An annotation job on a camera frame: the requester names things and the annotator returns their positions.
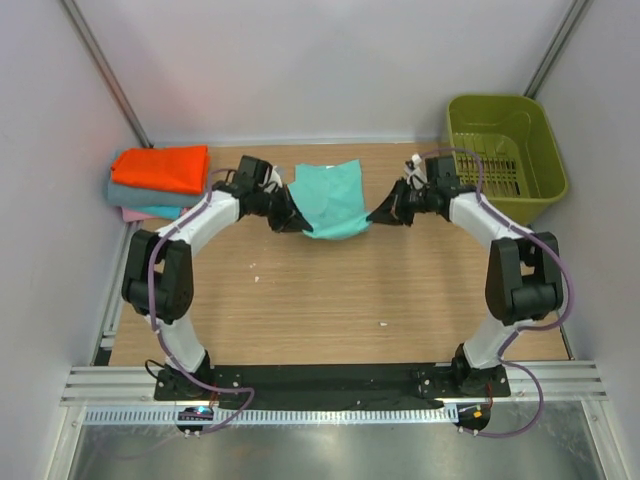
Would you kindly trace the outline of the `teal t shirt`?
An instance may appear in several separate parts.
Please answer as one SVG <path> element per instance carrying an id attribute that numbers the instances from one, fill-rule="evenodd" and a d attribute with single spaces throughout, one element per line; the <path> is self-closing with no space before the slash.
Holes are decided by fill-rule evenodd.
<path id="1" fill-rule="evenodd" d="M 311 226 L 303 233 L 312 239 L 344 240 L 371 225 L 359 159 L 338 165 L 298 164 L 289 191 Z"/>

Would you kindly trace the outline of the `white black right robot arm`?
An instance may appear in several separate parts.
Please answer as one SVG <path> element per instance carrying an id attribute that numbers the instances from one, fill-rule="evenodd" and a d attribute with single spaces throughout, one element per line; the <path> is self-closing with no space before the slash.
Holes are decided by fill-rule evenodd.
<path id="1" fill-rule="evenodd" d="M 536 234 L 489 203 L 479 186 L 463 183 L 453 157 L 415 154 L 385 200 L 369 214 L 376 224 L 410 226 L 418 213 L 434 213 L 464 229 L 489 253 L 487 318 L 457 348 L 442 374 L 445 392 L 485 396 L 503 378 L 508 345 L 564 301 L 556 237 Z"/>

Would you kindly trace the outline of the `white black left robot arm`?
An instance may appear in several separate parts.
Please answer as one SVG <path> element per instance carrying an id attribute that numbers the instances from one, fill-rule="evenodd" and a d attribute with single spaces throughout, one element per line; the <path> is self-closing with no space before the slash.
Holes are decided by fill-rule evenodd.
<path id="1" fill-rule="evenodd" d="M 201 399 L 208 394 L 252 396 L 250 387 L 216 385 L 206 348 L 191 321 L 195 256 L 224 229 L 245 216 L 267 219 L 277 233 L 311 228 L 295 205 L 276 167 L 244 155 L 223 180 L 206 188 L 186 214 L 155 231 L 131 238 L 122 298 L 144 316 L 165 354 L 155 372 L 161 397 Z"/>

